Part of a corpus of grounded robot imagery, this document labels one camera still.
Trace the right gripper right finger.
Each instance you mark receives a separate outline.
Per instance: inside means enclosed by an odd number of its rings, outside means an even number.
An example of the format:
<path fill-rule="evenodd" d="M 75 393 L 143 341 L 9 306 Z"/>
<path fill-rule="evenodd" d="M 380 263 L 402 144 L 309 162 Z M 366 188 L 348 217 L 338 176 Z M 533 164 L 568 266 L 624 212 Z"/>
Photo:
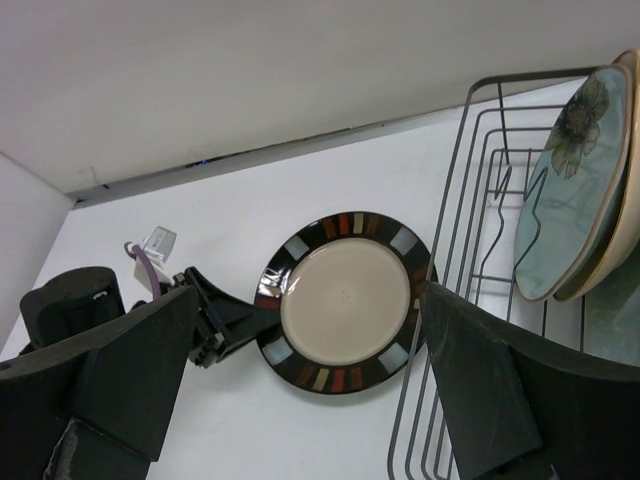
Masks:
<path fill-rule="evenodd" d="M 638 367 L 547 340 L 435 282 L 420 301 L 460 478 L 638 478 Z"/>

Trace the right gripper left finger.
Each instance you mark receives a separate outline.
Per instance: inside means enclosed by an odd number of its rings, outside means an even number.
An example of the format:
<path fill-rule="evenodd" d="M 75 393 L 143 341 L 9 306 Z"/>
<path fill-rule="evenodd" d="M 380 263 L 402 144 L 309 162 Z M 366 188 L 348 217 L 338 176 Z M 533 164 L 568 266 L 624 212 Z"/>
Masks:
<path fill-rule="evenodd" d="M 198 298 L 178 288 L 1 364 L 4 479 L 144 479 L 159 459 Z"/>

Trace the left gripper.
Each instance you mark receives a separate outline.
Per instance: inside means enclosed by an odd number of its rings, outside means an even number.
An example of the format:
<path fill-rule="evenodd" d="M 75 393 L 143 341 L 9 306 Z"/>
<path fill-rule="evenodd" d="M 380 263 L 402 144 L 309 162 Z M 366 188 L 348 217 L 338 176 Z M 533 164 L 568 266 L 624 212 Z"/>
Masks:
<path fill-rule="evenodd" d="M 183 272 L 183 285 L 192 286 L 199 307 L 189 360 L 208 368 L 278 325 L 278 307 L 255 306 L 213 285 L 195 267 Z"/>

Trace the striped rim round plate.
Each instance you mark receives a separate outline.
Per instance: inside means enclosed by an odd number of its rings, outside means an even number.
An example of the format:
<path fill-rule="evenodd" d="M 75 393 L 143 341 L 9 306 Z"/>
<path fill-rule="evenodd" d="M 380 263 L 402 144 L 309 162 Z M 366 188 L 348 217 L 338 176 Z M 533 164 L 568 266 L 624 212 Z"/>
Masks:
<path fill-rule="evenodd" d="M 254 297 L 279 315 L 256 340 L 285 382 L 322 395 L 370 389 L 425 343 L 415 330 L 425 280 L 436 280 L 425 243 L 400 221 L 335 213 L 289 237 L 264 268 Z"/>

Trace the teal rectangular divided plate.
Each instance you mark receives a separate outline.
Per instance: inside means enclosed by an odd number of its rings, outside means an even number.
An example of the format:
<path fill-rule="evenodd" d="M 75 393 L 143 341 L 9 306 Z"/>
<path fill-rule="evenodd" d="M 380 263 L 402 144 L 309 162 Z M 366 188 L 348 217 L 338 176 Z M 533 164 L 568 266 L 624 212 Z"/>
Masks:
<path fill-rule="evenodd" d="M 586 294 L 584 352 L 639 366 L 639 246 Z"/>

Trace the tan round bird plate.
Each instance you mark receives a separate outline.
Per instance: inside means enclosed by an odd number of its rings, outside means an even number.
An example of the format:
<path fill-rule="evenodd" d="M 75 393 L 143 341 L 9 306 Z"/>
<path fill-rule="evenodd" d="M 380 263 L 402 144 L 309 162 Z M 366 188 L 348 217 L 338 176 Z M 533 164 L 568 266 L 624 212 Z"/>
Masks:
<path fill-rule="evenodd" d="M 630 143 L 621 190 L 612 202 L 613 212 L 586 261 L 554 294 L 560 301 L 573 300 L 584 295 L 603 281 L 631 254 L 639 241 L 639 219 L 633 212 L 639 200 L 639 49 L 621 53 L 614 62 L 627 67 L 634 82 L 634 106 Z"/>

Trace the teal round flower plate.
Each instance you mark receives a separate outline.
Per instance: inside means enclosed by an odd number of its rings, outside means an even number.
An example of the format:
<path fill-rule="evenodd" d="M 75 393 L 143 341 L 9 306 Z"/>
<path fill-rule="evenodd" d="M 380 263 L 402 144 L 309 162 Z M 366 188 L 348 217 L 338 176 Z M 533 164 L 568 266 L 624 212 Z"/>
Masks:
<path fill-rule="evenodd" d="M 514 248 L 521 295 L 545 300 L 584 266 L 610 226 L 630 143 L 633 79 L 591 73 L 558 115 L 531 175 Z"/>

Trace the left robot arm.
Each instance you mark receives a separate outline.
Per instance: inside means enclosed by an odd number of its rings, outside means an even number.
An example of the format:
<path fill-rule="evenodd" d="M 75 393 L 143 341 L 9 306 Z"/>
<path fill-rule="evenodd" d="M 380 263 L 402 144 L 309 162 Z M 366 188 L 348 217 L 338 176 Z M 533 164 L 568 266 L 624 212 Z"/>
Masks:
<path fill-rule="evenodd" d="M 198 316 L 189 360 L 207 368 L 281 324 L 278 304 L 251 305 L 214 286 L 196 268 L 189 267 L 169 282 L 160 283 L 167 294 L 181 286 L 198 295 Z M 30 353 L 105 324 L 125 314 L 115 272 L 91 266 L 66 271 L 44 286 L 25 294 L 20 311 Z"/>

